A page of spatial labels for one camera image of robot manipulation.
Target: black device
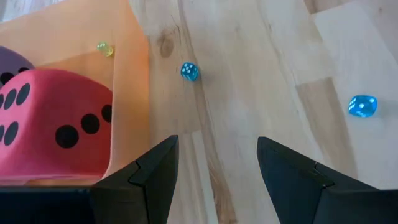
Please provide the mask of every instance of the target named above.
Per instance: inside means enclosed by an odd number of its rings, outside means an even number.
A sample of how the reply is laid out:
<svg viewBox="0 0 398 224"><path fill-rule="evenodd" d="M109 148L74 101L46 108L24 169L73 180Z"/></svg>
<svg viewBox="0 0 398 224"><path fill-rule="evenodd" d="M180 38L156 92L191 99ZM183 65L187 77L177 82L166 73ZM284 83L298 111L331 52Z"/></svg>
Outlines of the black device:
<svg viewBox="0 0 398 224"><path fill-rule="evenodd" d="M281 224L398 223L398 190L379 190L269 138L257 158Z"/></svg>
<svg viewBox="0 0 398 224"><path fill-rule="evenodd" d="M0 187L0 223L163 224L177 170L178 136L170 136L89 187Z"/></svg>

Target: translucent blue die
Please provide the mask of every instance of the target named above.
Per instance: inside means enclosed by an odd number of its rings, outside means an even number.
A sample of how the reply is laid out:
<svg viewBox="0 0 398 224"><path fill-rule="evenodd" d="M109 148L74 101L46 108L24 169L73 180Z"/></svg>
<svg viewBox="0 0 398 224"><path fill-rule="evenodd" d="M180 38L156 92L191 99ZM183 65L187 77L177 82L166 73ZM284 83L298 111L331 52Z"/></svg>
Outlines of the translucent blue die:
<svg viewBox="0 0 398 224"><path fill-rule="evenodd" d="M374 96L356 95L349 102L348 111L354 116L370 117L377 109L377 99Z"/></svg>
<svg viewBox="0 0 398 224"><path fill-rule="evenodd" d="M198 67L192 63L185 62L181 67L181 75L187 80L195 81L198 78Z"/></svg>

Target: wooden table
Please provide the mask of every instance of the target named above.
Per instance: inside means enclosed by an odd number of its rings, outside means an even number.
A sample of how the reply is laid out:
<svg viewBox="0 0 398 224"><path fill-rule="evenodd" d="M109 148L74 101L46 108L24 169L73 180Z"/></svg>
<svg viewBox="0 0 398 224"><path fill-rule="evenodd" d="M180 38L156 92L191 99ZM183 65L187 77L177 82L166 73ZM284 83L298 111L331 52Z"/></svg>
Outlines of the wooden table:
<svg viewBox="0 0 398 224"><path fill-rule="evenodd" d="M278 223L258 136L377 188L398 188L397 1L131 6L149 42L151 146L180 135L169 223ZM196 82L179 74L186 61L201 70ZM378 98L373 117L348 114L358 94Z"/></svg>

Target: purple die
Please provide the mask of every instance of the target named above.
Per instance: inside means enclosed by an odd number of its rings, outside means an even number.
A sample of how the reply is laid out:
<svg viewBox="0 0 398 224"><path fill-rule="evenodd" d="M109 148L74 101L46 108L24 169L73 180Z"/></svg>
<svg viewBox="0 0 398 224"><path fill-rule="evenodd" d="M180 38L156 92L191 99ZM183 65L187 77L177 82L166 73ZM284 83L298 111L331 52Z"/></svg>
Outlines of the purple die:
<svg viewBox="0 0 398 224"><path fill-rule="evenodd" d="M377 109L377 99L374 96L356 95L349 102L348 111L354 116L370 117Z"/></svg>
<svg viewBox="0 0 398 224"><path fill-rule="evenodd" d="M0 46L0 88L18 73L34 68L23 56Z"/></svg>

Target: black dot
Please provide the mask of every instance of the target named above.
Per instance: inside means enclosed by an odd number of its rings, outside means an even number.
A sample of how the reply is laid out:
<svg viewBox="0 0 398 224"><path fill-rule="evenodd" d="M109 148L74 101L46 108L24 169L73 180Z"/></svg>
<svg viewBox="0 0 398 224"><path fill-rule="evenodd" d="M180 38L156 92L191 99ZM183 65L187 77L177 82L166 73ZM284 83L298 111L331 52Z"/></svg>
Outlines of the black dot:
<svg viewBox="0 0 398 224"><path fill-rule="evenodd" d="M12 105L12 103L15 100L15 97L17 96L17 90L16 89L12 89L6 97L6 102L4 103L4 109L8 109L10 108L10 106Z"/></svg>
<svg viewBox="0 0 398 224"><path fill-rule="evenodd" d="M64 125L55 132L55 140L60 147L69 149L79 141L79 133L73 126Z"/></svg>
<svg viewBox="0 0 398 224"><path fill-rule="evenodd" d="M17 95L17 105L23 104L25 102L27 96L29 95L30 91L30 84L26 83L25 85L22 86L22 88L19 90L18 95Z"/></svg>
<svg viewBox="0 0 398 224"><path fill-rule="evenodd" d="M14 75L9 72L4 72L0 75L0 82L5 85L10 79L12 79Z"/></svg>
<svg viewBox="0 0 398 224"><path fill-rule="evenodd" d="M11 145L11 143L14 141L15 137L17 136L17 133L18 133L18 122L14 121L7 128L6 134L4 135L4 144L6 146Z"/></svg>
<svg viewBox="0 0 398 224"><path fill-rule="evenodd" d="M100 130L100 121L93 114L86 114L81 119L81 127L87 134L95 134Z"/></svg>
<svg viewBox="0 0 398 224"><path fill-rule="evenodd" d="M4 136L4 125L0 125L0 142L3 136Z"/></svg>
<svg viewBox="0 0 398 224"><path fill-rule="evenodd" d="M29 68L22 67L22 68L18 69L18 73L24 72L26 70L29 70Z"/></svg>
<svg viewBox="0 0 398 224"><path fill-rule="evenodd" d="M4 103L4 95L0 94L0 108L1 108L3 103Z"/></svg>
<svg viewBox="0 0 398 224"><path fill-rule="evenodd" d="M106 121L106 122L111 122L112 120L112 106L111 105L105 105L102 108L102 118Z"/></svg>

